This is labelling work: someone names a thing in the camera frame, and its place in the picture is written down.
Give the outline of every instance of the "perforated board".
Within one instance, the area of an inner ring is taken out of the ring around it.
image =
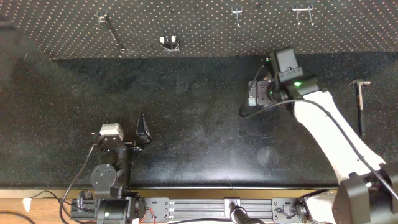
[[[300,25],[293,7],[300,11]],[[231,8],[240,9],[240,27]],[[398,51],[398,1],[324,0],[5,0],[0,13],[49,58],[212,57],[263,55],[285,46],[297,53]],[[127,52],[109,30],[107,12]],[[179,52],[159,37],[176,35]]]

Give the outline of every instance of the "speckled black surface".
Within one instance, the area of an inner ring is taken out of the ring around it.
[[[49,61],[19,36],[2,32],[1,38],[16,45],[0,49],[6,52],[0,86],[2,188],[66,187],[105,115],[132,136],[140,111],[154,143],[134,158],[133,187],[336,186],[321,149],[288,111],[239,119],[261,57]],[[328,84],[355,130],[356,90],[347,84],[354,78],[372,81],[364,89],[364,141],[386,162],[397,162],[398,54],[297,59]],[[90,187],[99,162],[94,154],[77,187]]]

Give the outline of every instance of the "hammer head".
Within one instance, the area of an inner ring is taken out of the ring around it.
[[[351,84],[354,84],[354,83],[356,83],[357,86],[370,85],[371,84],[370,81],[364,81],[362,78],[360,78],[360,79],[357,79],[357,80],[353,80],[348,85],[351,85]]]

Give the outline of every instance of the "green led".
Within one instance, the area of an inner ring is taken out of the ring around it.
[[[302,84],[301,82],[294,82],[294,85],[295,85],[296,87],[299,87],[301,84]]]

